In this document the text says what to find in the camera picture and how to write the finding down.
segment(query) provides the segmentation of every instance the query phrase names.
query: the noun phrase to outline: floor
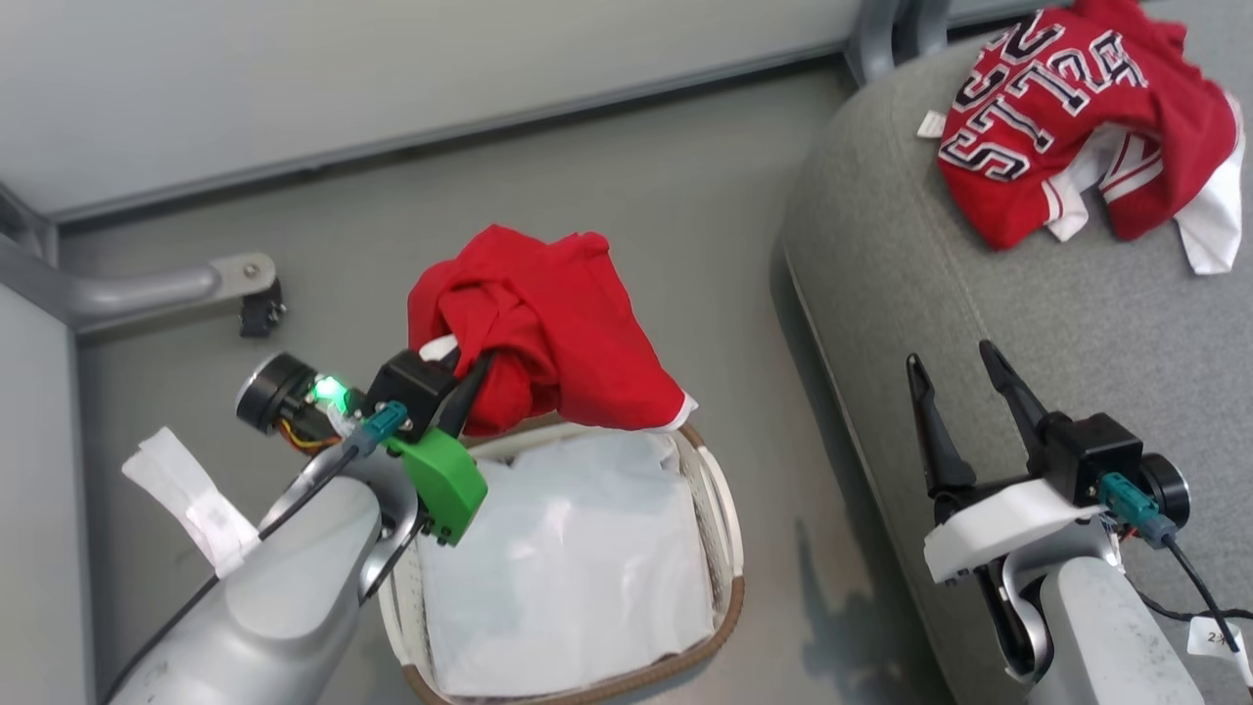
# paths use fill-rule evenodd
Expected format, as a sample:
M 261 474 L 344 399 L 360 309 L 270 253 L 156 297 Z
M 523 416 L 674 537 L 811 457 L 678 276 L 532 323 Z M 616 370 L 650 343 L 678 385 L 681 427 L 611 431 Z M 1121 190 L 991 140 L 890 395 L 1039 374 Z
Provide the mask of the floor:
M 242 381 L 286 348 L 366 383 L 405 344 L 417 275 L 500 222 L 609 237 L 662 362 L 702 404 L 693 422 L 739 510 L 748 597 L 730 641 L 697 672 L 624 701 L 945 701 L 774 249 L 809 142 L 848 93 L 831 68 L 776 73 L 68 238 L 64 265 L 104 274 L 264 250 L 291 304 L 266 341 L 238 338 L 231 311 L 216 309 L 83 343 L 100 684 L 207 575 L 122 477 L 135 443 L 170 427 L 259 518 L 299 461 L 233 419 Z M 322 702 L 416 701 L 371 605 Z

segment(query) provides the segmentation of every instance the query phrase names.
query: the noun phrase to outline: cable connector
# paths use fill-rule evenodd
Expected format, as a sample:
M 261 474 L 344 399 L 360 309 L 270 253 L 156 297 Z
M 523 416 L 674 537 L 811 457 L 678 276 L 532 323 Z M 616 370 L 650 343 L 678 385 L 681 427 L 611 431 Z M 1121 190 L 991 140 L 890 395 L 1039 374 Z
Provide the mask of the cable connector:
M 1164 548 L 1165 542 L 1179 533 L 1179 527 L 1162 513 L 1158 503 L 1120 473 L 1105 473 L 1100 478 L 1096 498 L 1115 517 L 1135 527 L 1153 548 Z
M 361 428 L 352 436 L 343 440 L 343 451 L 357 450 L 357 457 L 365 458 L 378 448 L 378 445 L 387 441 L 400 431 L 400 427 L 408 419 L 408 412 L 400 402 L 388 402 L 375 416 L 366 419 Z

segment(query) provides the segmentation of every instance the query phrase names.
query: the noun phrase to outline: red cloth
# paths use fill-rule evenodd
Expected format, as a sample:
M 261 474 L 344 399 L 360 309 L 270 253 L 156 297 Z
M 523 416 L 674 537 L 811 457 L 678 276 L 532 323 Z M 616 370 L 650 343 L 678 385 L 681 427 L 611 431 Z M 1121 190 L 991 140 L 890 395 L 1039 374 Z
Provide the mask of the red cloth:
M 994 248 L 1068 212 L 1071 197 L 1050 179 L 1103 125 L 1128 131 L 1099 180 L 1119 237 L 1144 234 L 1197 197 L 1239 128 L 1223 89 L 1184 61 L 1185 34 L 1149 20 L 1135 0 L 1076 0 L 984 48 L 949 113 L 938 163 Z
M 648 430 L 682 423 L 688 397 L 662 369 L 596 233 L 551 244 L 491 225 L 408 294 L 408 344 L 455 333 L 464 378 L 496 356 L 466 425 L 504 433 L 556 411 L 569 422 Z

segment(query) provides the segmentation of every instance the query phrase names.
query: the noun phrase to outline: white basket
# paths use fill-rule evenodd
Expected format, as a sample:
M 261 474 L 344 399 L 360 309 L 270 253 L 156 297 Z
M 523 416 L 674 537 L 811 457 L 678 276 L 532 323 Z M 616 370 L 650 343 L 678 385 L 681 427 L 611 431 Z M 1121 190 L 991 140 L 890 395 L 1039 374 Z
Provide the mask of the white basket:
M 595 428 L 540 419 L 540 428 L 516 431 L 470 450 L 475 458 L 511 461 L 523 451 L 556 441 L 596 433 Z M 405 677 L 426 705 L 479 705 L 487 702 L 576 705 L 599 702 L 690 669 L 713 656 L 725 644 L 744 604 L 744 547 L 739 536 L 739 520 L 730 500 L 727 480 L 713 453 L 690 426 L 672 432 L 679 450 L 679 472 L 692 488 L 700 543 L 709 563 L 709 585 L 713 589 L 714 634 L 683 654 L 621 674 L 576 690 L 553 692 L 539 697 L 454 697 L 436 687 L 431 665 L 431 649 L 426 632 L 426 604 L 422 599 L 422 569 L 417 548 L 410 545 L 396 563 L 391 576 L 378 591 L 378 606 L 392 651 L 405 670 Z

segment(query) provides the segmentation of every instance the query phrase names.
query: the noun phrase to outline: gray sofa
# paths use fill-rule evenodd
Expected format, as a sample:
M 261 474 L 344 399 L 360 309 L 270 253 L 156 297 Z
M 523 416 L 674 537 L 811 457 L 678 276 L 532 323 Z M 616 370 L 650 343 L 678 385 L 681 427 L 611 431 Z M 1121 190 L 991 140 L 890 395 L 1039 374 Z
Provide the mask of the gray sofa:
M 1190 28 L 1188 55 L 1253 105 L 1247 0 L 1167 1 L 1152 15 Z M 1190 272 L 1175 225 L 1139 240 L 1093 219 L 1065 244 L 1035 233 L 994 253 L 949 197 L 936 143 L 915 135 L 944 111 L 982 40 L 907 64 L 834 116 L 797 185 L 783 233 L 796 289 L 822 351 L 942 671 L 961 704 L 1021 699 L 1004 672 L 972 584 L 932 585 L 932 528 L 905 358 L 918 352 L 938 406 L 981 480 L 1022 472 L 1025 455 L 976 343 L 994 339 L 1041 401 L 1075 418 L 1106 412 L 1182 468 L 1193 518 L 1180 545 L 1224 607 L 1253 606 L 1253 244 L 1232 273 Z M 1244 229 L 1253 233 L 1249 164 Z M 1169 555 L 1124 551 L 1130 579 L 1175 610 L 1204 609 Z M 1162 622 L 1185 654 L 1187 631 Z M 1235 671 L 1184 656 L 1207 702 L 1247 702 Z

